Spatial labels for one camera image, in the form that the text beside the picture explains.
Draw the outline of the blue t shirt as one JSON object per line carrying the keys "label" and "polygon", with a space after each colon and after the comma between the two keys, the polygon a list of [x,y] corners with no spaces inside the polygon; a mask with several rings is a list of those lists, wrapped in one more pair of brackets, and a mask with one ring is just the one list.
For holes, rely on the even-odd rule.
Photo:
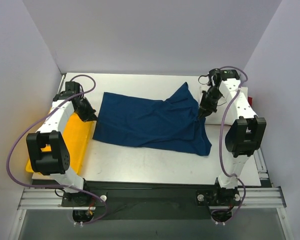
{"label": "blue t shirt", "polygon": [[112,145],[206,157],[212,144],[198,110],[186,82],[166,100],[106,92],[92,138]]}

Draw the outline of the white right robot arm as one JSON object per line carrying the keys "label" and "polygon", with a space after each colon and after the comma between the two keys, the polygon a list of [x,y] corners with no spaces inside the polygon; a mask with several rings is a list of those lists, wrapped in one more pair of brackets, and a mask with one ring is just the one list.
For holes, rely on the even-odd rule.
{"label": "white right robot arm", "polygon": [[224,66],[211,69],[205,77],[208,82],[200,91],[198,118],[220,126],[220,187],[212,190],[211,197],[215,203],[223,204],[230,197],[227,189],[237,188],[245,163],[260,148],[267,122],[252,109],[243,92],[248,80],[245,72]]}

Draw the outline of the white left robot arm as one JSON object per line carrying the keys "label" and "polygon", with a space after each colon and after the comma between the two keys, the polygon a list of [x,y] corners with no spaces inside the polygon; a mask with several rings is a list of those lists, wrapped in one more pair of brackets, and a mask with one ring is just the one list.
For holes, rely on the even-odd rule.
{"label": "white left robot arm", "polygon": [[63,137],[66,125],[73,114],[83,123],[98,120],[96,110],[83,96],[80,83],[65,83],[65,90],[56,94],[52,107],[42,126],[26,136],[30,165],[35,173],[49,176],[69,188],[73,200],[80,206],[91,201],[91,193],[84,189],[85,180],[71,167],[71,155]]}

